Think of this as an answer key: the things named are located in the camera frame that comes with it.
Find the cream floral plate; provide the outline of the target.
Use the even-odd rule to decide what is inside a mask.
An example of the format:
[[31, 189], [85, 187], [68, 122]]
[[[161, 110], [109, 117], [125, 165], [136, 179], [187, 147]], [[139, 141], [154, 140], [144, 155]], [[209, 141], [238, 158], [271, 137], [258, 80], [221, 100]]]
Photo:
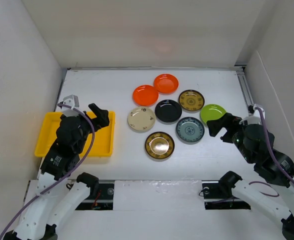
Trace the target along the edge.
[[129, 126], [139, 132], [150, 130], [156, 122], [156, 115], [149, 107], [136, 107], [127, 116]]

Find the black plate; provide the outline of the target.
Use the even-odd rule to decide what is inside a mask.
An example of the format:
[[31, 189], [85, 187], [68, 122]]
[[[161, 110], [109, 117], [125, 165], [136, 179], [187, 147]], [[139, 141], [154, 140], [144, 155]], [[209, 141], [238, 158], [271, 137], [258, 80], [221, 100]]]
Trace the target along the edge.
[[154, 112], [160, 121], [165, 123], [173, 123], [181, 117], [182, 107], [174, 100], [165, 99], [156, 105]]

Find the yellow patterned plate front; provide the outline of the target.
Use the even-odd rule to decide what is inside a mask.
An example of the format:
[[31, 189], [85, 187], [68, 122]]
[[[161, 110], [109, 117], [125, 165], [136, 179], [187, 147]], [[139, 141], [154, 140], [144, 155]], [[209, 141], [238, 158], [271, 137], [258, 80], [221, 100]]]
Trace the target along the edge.
[[156, 131], [146, 138], [144, 149], [151, 158], [165, 160], [174, 153], [175, 141], [168, 133]]

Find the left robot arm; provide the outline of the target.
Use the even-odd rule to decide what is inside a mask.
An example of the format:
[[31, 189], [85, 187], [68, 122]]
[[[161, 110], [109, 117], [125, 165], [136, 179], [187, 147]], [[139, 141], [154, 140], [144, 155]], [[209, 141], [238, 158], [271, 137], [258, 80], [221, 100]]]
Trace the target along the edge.
[[56, 240], [67, 218], [86, 198], [99, 191], [99, 179], [89, 173], [80, 174], [69, 192], [58, 202], [69, 176], [83, 163], [89, 152], [83, 152], [89, 136], [110, 125], [108, 110], [89, 104], [95, 117], [73, 105], [59, 103], [65, 109], [56, 130], [56, 139], [49, 148], [41, 167], [34, 197], [7, 224], [0, 240]]

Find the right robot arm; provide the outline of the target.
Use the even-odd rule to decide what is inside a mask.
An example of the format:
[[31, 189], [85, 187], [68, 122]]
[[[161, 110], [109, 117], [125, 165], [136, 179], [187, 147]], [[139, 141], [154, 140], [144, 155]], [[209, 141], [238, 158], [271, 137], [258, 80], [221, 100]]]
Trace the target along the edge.
[[[260, 118], [241, 119], [231, 113], [209, 119], [206, 125], [212, 137], [225, 129], [220, 139], [234, 144], [262, 179], [247, 182], [239, 174], [228, 171], [217, 182], [221, 194], [218, 204], [239, 199], [274, 222], [286, 240], [294, 240], [294, 162], [273, 148], [274, 135], [268, 132]], [[257, 188], [258, 183], [274, 193]]]

